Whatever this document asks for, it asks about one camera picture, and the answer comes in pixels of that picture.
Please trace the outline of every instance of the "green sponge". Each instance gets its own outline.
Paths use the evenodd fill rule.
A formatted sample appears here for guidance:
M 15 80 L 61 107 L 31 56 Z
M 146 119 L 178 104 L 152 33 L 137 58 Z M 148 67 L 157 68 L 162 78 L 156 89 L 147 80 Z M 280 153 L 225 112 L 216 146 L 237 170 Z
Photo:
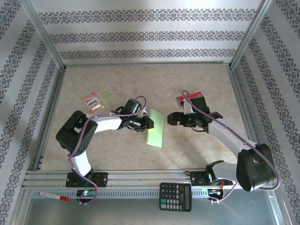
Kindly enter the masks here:
M 161 148 L 165 116 L 154 109 L 150 109 L 149 117 L 154 122 L 154 128 L 147 131 L 146 143 Z

